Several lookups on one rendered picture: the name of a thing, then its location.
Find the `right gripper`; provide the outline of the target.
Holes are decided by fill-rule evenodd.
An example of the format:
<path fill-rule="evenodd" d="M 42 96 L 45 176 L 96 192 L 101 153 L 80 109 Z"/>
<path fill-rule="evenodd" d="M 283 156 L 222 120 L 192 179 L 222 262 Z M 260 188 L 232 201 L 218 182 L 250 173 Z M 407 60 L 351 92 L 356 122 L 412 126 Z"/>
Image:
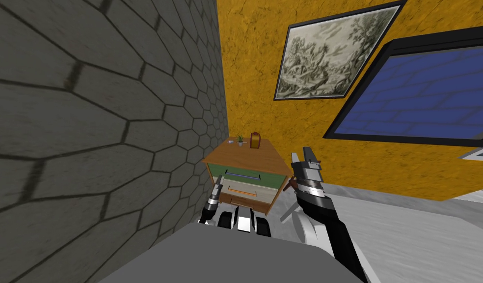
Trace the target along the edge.
<path fill-rule="evenodd" d="M 291 167 L 294 176 L 300 180 L 310 180 L 314 182 L 323 182 L 321 175 L 321 164 L 315 157 L 311 147 L 303 147 L 303 155 L 305 161 L 300 161 L 297 153 L 291 154 Z"/>

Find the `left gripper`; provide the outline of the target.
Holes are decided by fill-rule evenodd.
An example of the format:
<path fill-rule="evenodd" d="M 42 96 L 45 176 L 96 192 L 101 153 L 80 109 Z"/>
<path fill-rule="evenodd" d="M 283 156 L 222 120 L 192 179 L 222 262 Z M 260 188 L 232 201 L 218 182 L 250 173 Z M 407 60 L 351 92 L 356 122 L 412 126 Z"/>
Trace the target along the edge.
<path fill-rule="evenodd" d="M 215 181 L 214 188 L 211 194 L 211 204 L 217 205 L 219 202 L 220 193 L 223 187 L 224 176 L 219 175 Z"/>

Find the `green drawer front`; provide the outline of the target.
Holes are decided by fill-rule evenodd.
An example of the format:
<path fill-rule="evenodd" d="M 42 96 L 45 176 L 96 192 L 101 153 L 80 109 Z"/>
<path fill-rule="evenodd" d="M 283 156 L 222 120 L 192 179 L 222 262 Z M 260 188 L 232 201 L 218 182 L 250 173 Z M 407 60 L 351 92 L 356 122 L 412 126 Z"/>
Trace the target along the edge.
<path fill-rule="evenodd" d="M 208 163 L 208 167 L 210 169 L 212 177 L 218 177 L 219 175 L 222 174 L 226 179 L 229 179 L 229 180 L 254 184 L 254 185 L 263 186 L 263 187 L 269 187 L 273 189 L 279 189 L 285 180 L 284 175 L 267 173 L 264 171 L 255 171 L 255 170 L 247 170 L 247 169 L 241 169 L 241 168 L 235 168 L 235 167 L 227 167 L 227 166 L 216 165 L 211 163 Z M 225 175 L 224 173 L 226 170 L 232 171 L 233 173 L 237 173 L 237 174 L 243 174 L 243 175 L 249 175 L 249 176 L 255 176 L 255 177 L 260 175 L 261 180 Z"/>

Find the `wooden drawer cabinet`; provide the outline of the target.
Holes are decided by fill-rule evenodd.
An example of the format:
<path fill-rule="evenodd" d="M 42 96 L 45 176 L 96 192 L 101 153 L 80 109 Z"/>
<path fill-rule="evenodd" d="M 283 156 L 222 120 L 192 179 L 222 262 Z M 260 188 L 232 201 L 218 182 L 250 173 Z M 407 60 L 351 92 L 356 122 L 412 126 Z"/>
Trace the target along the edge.
<path fill-rule="evenodd" d="M 226 194 L 222 191 L 220 193 L 219 201 L 221 203 L 251 208 L 256 212 L 263 213 L 265 215 L 269 214 L 272 206 L 292 175 L 283 158 L 278 154 L 277 150 L 267 139 L 261 140 L 259 149 L 253 149 L 250 148 L 248 138 L 245 138 L 243 146 L 239 147 L 236 138 L 229 137 L 215 150 L 213 150 L 212 153 L 207 155 L 203 162 L 206 164 L 208 173 L 213 182 L 215 182 L 218 177 L 212 177 L 208 163 L 284 175 L 285 180 L 278 189 L 276 197 L 271 204 L 248 198 L 237 197 Z"/>

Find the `beige drawer front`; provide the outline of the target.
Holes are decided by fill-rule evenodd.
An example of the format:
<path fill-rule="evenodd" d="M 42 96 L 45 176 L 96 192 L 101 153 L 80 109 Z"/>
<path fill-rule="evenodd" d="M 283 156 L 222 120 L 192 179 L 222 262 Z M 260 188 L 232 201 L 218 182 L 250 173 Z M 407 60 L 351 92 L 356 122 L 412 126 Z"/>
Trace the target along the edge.
<path fill-rule="evenodd" d="M 230 192 L 228 191 L 228 187 L 231 189 L 239 190 L 239 191 L 245 191 L 248 193 L 257 193 L 257 196 L 248 196 L 244 194 L 238 194 L 235 192 Z M 264 202 L 264 203 L 269 203 L 271 204 L 276 197 L 276 194 L 278 192 L 277 189 L 269 188 L 269 187 L 263 187 L 263 186 L 258 186 L 254 184 L 249 184 L 249 183 L 242 183 L 242 182 L 237 182 L 234 180 L 229 180 L 229 179 L 224 179 L 223 181 L 223 188 L 222 192 L 230 195 L 234 195 L 237 197 L 243 197 L 243 198 L 248 198 L 251 200 L 256 200 L 259 202 Z"/>

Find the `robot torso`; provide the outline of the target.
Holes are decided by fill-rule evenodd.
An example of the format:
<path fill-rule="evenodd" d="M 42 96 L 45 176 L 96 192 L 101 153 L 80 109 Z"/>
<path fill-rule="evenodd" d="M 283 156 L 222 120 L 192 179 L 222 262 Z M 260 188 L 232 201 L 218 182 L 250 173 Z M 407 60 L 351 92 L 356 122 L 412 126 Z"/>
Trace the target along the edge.
<path fill-rule="evenodd" d="M 99 283 L 363 283 L 319 247 L 187 224 Z"/>

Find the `black-framed landscape picture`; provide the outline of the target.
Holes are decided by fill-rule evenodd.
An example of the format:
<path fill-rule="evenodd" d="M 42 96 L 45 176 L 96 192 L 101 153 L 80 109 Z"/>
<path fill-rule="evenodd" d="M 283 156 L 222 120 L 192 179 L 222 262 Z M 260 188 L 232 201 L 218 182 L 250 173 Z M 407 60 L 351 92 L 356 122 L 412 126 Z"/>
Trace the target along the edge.
<path fill-rule="evenodd" d="M 288 26 L 274 99 L 346 97 L 406 1 Z"/>

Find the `black-framed window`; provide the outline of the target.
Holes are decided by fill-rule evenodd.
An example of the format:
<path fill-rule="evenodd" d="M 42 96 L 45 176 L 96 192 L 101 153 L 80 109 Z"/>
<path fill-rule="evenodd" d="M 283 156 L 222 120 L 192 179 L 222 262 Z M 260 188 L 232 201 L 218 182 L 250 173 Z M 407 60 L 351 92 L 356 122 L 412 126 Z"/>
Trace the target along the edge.
<path fill-rule="evenodd" d="M 324 138 L 483 147 L 483 26 L 386 43 Z"/>

